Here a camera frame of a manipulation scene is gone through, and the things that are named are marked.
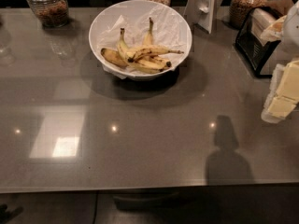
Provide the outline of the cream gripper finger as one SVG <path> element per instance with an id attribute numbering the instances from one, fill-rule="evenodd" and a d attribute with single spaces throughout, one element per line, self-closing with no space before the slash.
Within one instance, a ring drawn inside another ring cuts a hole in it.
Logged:
<path id="1" fill-rule="evenodd" d="M 284 98 L 267 98 L 261 118 L 268 123 L 279 123 L 287 118 L 295 108 L 296 104 Z"/>

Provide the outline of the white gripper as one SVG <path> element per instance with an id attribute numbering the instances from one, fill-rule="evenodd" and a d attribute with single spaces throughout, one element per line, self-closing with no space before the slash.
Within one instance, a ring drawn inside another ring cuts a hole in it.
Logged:
<path id="1" fill-rule="evenodd" d="M 299 1 L 290 8 L 283 23 L 282 43 L 286 48 L 299 48 Z M 276 94 L 299 102 L 299 61 L 286 65 Z"/>

